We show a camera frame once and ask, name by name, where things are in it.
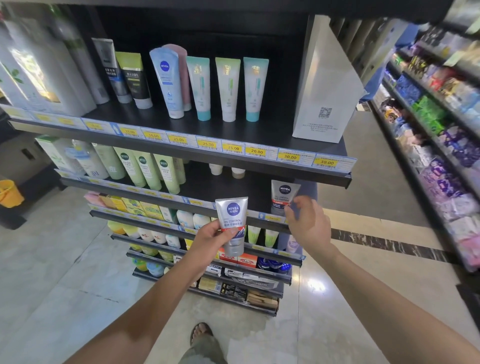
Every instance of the dark marble stripe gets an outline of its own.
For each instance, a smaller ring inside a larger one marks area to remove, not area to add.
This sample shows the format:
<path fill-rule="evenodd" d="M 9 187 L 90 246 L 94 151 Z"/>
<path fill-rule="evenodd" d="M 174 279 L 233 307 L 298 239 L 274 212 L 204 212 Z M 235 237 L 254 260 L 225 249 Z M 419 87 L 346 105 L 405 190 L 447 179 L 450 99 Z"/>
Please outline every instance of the dark marble stripe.
<path fill-rule="evenodd" d="M 356 232 L 332 229 L 332 239 L 370 246 L 372 248 L 388 250 L 395 253 L 414 255 L 420 258 L 437 260 L 439 262 L 459 265 L 461 264 L 457 256 L 451 252 L 446 252 L 440 249 L 427 248 L 426 246 L 398 242 L 396 240 L 377 238 L 375 236 L 358 234 Z"/>

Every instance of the tube cap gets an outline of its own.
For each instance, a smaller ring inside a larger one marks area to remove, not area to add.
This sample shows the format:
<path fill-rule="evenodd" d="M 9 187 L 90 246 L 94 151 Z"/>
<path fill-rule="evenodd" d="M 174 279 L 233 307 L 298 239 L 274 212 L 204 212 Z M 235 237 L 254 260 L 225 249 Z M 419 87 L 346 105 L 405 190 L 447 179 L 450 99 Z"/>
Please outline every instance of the tube cap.
<path fill-rule="evenodd" d="M 168 110 L 168 116 L 171 117 L 172 119 L 180 119 L 183 118 L 185 113 L 183 110 L 177 110 L 177 111 L 170 111 Z"/>
<path fill-rule="evenodd" d="M 128 104 L 129 102 L 132 102 L 132 96 L 130 94 L 117 95 L 117 98 L 121 104 Z"/>
<path fill-rule="evenodd" d="M 259 118 L 260 118 L 260 112 L 247 111 L 247 121 L 258 121 Z"/>
<path fill-rule="evenodd" d="M 222 119 L 223 121 L 231 122 L 235 121 L 236 115 L 234 112 L 224 112 L 222 111 Z"/>
<path fill-rule="evenodd" d="M 223 249 L 225 250 L 225 255 L 227 256 L 240 256 L 243 254 L 243 243 L 235 246 L 225 244 Z"/>
<path fill-rule="evenodd" d="M 133 99 L 139 109 L 149 109 L 153 106 L 151 98 Z"/>
<path fill-rule="evenodd" d="M 210 120 L 212 117 L 212 115 L 210 114 L 210 110 L 209 111 L 198 111 L 197 110 L 197 118 L 198 120 L 200 121 L 207 121 L 207 120 Z"/>

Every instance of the nivea men logo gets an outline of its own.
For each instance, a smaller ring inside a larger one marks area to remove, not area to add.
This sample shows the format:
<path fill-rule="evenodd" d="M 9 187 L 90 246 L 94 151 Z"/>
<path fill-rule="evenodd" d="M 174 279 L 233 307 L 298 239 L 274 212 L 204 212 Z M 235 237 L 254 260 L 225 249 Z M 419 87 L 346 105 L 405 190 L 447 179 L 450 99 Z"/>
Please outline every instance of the nivea men logo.
<path fill-rule="evenodd" d="M 292 189 L 287 184 L 280 186 L 279 190 L 281 194 L 289 194 L 290 192 L 292 192 Z"/>
<path fill-rule="evenodd" d="M 227 212 L 231 216 L 236 216 L 240 213 L 240 206 L 236 202 L 232 202 L 227 206 Z"/>
<path fill-rule="evenodd" d="M 160 68 L 162 71 L 167 72 L 170 69 L 170 65 L 168 64 L 167 61 L 161 61 L 160 62 Z"/>

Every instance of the teal cap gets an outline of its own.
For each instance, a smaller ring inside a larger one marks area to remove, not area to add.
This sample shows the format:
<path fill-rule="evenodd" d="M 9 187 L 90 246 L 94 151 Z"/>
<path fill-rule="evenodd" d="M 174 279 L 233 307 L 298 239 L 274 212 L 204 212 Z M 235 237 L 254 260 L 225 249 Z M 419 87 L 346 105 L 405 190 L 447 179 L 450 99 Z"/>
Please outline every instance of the teal cap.
<path fill-rule="evenodd" d="M 260 118 L 260 112 L 247 111 L 247 121 L 258 121 L 259 118 Z"/>
<path fill-rule="evenodd" d="M 207 121 L 210 120 L 212 115 L 210 115 L 210 110 L 209 111 L 198 111 L 197 110 L 197 118 L 200 121 Z"/>

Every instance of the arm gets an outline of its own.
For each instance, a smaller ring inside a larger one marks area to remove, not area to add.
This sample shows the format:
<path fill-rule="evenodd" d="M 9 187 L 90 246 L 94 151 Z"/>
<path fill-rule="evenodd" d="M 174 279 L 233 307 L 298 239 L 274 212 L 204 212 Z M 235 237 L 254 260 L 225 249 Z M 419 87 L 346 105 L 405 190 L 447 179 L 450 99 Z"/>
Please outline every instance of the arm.
<path fill-rule="evenodd" d="M 218 229 L 218 220 L 203 226 L 183 259 L 65 364 L 143 363 L 188 287 L 203 275 L 218 249 L 238 231 L 234 228 L 215 236 Z"/>
<path fill-rule="evenodd" d="M 465 338 L 346 258 L 330 242 L 330 219 L 315 200 L 294 199 L 299 219 L 285 207 L 297 242 L 322 266 L 392 364 L 480 363 Z"/>

